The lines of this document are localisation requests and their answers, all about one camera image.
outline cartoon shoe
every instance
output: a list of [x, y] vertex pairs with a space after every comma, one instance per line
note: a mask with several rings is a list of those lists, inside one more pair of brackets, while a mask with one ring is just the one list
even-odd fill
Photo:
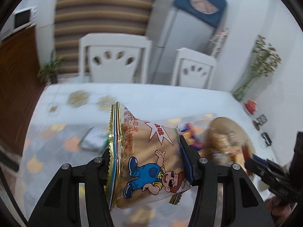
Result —
[[132, 194], [133, 194], [133, 191], [134, 191], [134, 189], [133, 189], [132, 185], [130, 183], [127, 183], [127, 185], [124, 189], [124, 197], [127, 198], [127, 199], [131, 198]]
[[133, 157], [130, 157], [129, 158], [129, 161], [128, 161], [128, 169], [129, 169], [129, 175], [132, 177], [133, 174], [136, 172], [137, 170], [137, 165], [138, 165], [138, 162], [137, 162], [137, 159], [133, 156]]

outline blue overalls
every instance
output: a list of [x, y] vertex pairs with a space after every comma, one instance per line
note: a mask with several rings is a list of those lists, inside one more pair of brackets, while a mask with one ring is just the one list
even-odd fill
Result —
[[161, 182], [158, 178], [159, 172], [163, 172], [156, 163], [148, 163], [146, 165], [137, 167], [136, 171], [133, 172], [131, 177], [139, 177], [134, 181], [130, 181], [133, 190], [143, 189], [143, 186], [147, 183]]

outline cartoon boy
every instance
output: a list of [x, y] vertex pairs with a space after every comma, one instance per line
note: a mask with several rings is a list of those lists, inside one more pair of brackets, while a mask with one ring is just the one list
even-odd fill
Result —
[[165, 153], [165, 151], [156, 150], [157, 163], [148, 163], [140, 167], [137, 166], [138, 162], [135, 157], [129, 159], [129, 175], [137, 179], [127, 183], [124, 189], [125, 198], [131, 198], [133, 192], [137, 189], [142, 189], [143, 191], [148, 189], [153, 195], [157, 195], [162, 187], [164, 187], [166, 192], [176, 193], [179, 191], [181, 184], [184, 186], [184, 172], [176, 174], [175, 171], [165, 171], [163, 165]]

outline metal screw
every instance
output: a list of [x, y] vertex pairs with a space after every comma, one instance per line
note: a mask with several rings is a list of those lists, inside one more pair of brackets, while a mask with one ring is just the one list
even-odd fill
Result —
[[206, 164], [206, 163], [208, 162], [208, 159], [202, 157], [202, 158], [199, 159], [199, 161], [200, 161], [200, 163], [202, 163], [202, 164]]
[[235, 170], [240, 170], [241, 166], [238, 165], [238, 164], [233, 164], [232, 167], [235, 169]]
[[102, 157], [96, 157], [95, 159], [94, 159], [94, 162], [96, 162], [96, 163], [100, 163], [100, 162], [102, 162]]
[[68, 164], [68, 163], [65, 163], [65, 164], [63, 164], [63, 165], [61, 166], [61, 168], [62, 168], [63, 170], [66, 170], [67, 168], [69, 168], [69, 164]]

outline black screen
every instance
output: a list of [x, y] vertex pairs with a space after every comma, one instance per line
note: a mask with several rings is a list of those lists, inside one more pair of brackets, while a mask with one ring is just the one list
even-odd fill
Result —
[[28, 23], [31, 15], [31, 10], [26, 10], [15, 15], [15, 29]]

